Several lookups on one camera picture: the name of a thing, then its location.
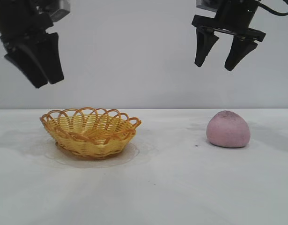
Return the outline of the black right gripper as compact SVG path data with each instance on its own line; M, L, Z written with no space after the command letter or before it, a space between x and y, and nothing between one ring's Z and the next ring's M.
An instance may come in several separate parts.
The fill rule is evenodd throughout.
M214 32L233 35L225 68L232 71L236 65L262 42L266 33L249 27L260 2L258 0L198 0L196 7L215 12L213 18L195 15L197 47L195 65L201 67L214 44L219 40Z

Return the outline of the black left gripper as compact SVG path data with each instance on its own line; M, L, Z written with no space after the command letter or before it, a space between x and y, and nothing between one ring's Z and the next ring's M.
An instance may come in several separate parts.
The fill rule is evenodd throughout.
M17 67L35 88L64 79L58 33L46 32L52 26L49 14L41 13L34 1L0 0L0 39L7 51L5 59ZM46 50L46 74L36 45L39 50Z

